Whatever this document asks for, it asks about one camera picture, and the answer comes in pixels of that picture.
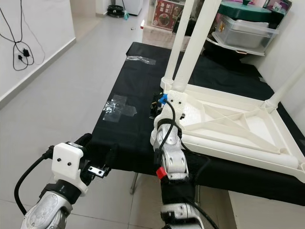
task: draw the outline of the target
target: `white wall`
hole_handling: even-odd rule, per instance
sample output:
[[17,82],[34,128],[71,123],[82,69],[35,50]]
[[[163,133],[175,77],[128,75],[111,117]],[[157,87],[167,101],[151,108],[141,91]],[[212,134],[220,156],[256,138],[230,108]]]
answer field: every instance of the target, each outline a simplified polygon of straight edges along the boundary
[[[20,0],[2,0],[0,6],[14,36],[20,39]],[[27,23],[46,52],[45,61],[75,38],[69,0],[27,0],[22,1],[22,6]],[[11,38],[2,17],[0,32]],[[35,61],[40,63],[43,52],[25,23],[23,41],[31,47]],[[0,100],[40,67],[34,64],[16,72],[12,67],[12,48],[13,43],[0,37]]]
[[[293,71],[305,64],[305,1],[294,0],[280,25],[280,35],[270,44],[265,57],[254,64],[267,83],[276,91]],[[282,103],[305,135],[305,74],[288,92]]]
[[109,5],[111,5],[111,0],[96,0],[96,13],[106,14]]
[[95,17],[95,0],[70,0],[72,13]]

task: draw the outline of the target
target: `blue clip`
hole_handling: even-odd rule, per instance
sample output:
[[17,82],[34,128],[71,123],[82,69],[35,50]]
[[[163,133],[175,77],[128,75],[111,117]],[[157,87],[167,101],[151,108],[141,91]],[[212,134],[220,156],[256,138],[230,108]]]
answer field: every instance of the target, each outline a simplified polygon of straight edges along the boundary
[[165,99],[167,100],[167,94],[163,94],[162,98],[160,99],[160,103],[166,104]]

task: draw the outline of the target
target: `red part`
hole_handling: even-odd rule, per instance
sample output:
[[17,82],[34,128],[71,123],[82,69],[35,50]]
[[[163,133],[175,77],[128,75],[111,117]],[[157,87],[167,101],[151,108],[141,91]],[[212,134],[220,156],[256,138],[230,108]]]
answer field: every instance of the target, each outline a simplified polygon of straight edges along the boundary
[[163,167],[157,169],[157,177],[161,180],[163,177],[167,176],[167,173]]

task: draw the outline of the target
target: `box with label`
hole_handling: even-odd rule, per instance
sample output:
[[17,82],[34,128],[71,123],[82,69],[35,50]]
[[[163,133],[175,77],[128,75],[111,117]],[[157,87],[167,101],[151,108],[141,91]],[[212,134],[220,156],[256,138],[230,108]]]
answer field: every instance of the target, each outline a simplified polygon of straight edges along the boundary
[[152,26],[173,30],[177,19],[182,14],[183,8],[184,5],[177,2],[157,0]]

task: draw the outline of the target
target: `baseboard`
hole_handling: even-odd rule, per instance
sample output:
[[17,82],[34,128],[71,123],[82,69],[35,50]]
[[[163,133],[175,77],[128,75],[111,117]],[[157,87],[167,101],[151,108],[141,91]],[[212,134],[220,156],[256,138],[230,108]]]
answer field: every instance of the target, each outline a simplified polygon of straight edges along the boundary
[[52,63],[59,59],[69,48],[71,48],[76,43],[76,38],[68,42],[61,50],[51,56],[44,64],[20,82],[15,88],[11,89],[5,93],[0,98],[0,110],[4,108],[16,95],[18,95],[24,88],[26,88],[30,83],[32,83],[44,70],[46,70]]
[[106,17],[106,15],[107,15],[107,12],[105,12],[105,13],[95,13],[95,16],[98,17],[98,18],[104,18],[104,17]]

